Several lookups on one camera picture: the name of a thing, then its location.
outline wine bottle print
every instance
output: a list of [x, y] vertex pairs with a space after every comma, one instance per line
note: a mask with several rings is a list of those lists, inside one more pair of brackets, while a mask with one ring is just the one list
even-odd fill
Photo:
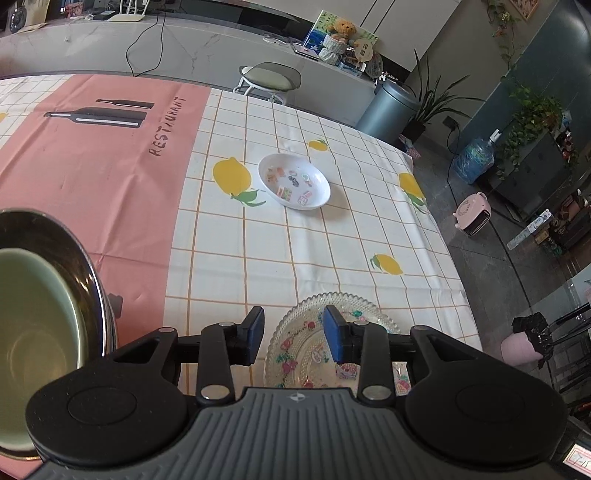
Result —
[[100, 107], [83, 107], [71, 112], [46, 112], [44, 116], [67, 118], [77, 124], [127, 128], [139, 128], [146, 118], [145, 112]]
[[137, 102], [135, 100], [107, 100], [104, 98], [97, 99], [99, 103], [110, 103], [116, 106], [131, 106], [136, 108], [145, 108], [146, 110], [151, 109], [154, 104], [152, 102]]

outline tablecloth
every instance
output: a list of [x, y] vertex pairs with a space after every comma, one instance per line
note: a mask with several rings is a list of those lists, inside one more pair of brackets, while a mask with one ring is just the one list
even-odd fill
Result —
[[[131, 128], [47, 113], [97, 107], [145, 118]], [[34, 207], [72, 229], [107, 291], [124, 297], [121, 343], [161, 325], [197, 334], [262, 306], [258, 360], [232, 367], [241, 391], [262, 384], [270, 337], [288, 310], [340, 291], [374, 302], [403, 333], [429, 325], [481, 348], [412, 159], [380, 140], [250, 96], [107, 75], [2, 80], [0, 118], [0, 207]], [[257, 164], [278, 152], [322, 171], [327, 205], [287, 209], [263, 191]], [[213, 172], [232, 157], [233, 174], [250, 173], [239, 198]], [[183, 367], [183, 391], [194, 391], [196, 368]]]

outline wall outlet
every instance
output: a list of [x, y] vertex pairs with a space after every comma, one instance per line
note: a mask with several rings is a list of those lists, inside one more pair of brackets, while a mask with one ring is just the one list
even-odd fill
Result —
[[449, 115], [444, 118], [443, 125], [445, 125], [446, 127], [448, 127], [448, 129], [451, 130], [452, 132], [456, 128], [460, 128], [460, 125], [452, 117], [450, 117]]

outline sticker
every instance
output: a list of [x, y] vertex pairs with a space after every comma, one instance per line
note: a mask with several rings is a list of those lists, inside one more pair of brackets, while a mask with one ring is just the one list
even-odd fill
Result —
[[324, 345], [315, 346], [312, 349], [312, 351], [310, 352], [310, 356], [312, 358], [312, 361], [316, 364], [328, 363], [328, 361], [329, 361], [329, 358], [326, 355], [326, 350], [324, 348]]
[[306, 173], [303, 173], [303, 174], [301, 175], [301, 178], [302, 178], [302, 180], [304, 180], [304, 182], [306, 182], [306, 185], [308, 185], [308, 187], [312, 187], [312, 186], [314, 186], [314, 184], [313, 184], [313, 183], [312, 183], [312, 181], [310, 180], [310, 177], [309, 177], [309, 176], [308, 176]]
[[285, 187], [279, 187], [279, 190], [277, 190], [277, 196], [284, 199], [286, 202], [289, 202], [291, 199], [291, 190], [286, 189]]
[[341, 380], [354, 380], [357, 378], [358, 367], [355, 364], [335, 365], [336, 378]]

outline lemon print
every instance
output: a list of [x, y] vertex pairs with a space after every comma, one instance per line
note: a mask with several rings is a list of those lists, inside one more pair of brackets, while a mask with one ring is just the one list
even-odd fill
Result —
[[400, 265], [398, 265], [398, 262], [390, 257], [390, 255], [376, 254], [371, 258], [369, 263], [371, 263], [374, 268], [379, 268], [390, 275], [402, 275]]
[[222, 192], [230, 198], [238, 200], [249, 207], [258, 207], [265, 202], [253, 203], [258, 190], [247, 190], [251, 187], [251, 173], [234, 157], [220, 160], [213, 166], [213, 179]]
[[317, 140], [311, 140], [308, 142], [308, 146], [310, 148], [314, 148], [314, 150], [318, 150], [321, 152], [325, 152], [329, 149], [328, 144], [322, 140], [321, 138], [317, 139]]
[[411, 203], [414, 207], [421, 213], [421, 207], [425, 206], [425, 195], [421, 190], [421, 187], [418, 186], [418, 183], [414, 176], [410, 173], [400, 173], [398, 175], [398, 179], [400, 181], [400, 188], [404, 190], [404, 193], [407, 194], [408, 198], [410, 199]]

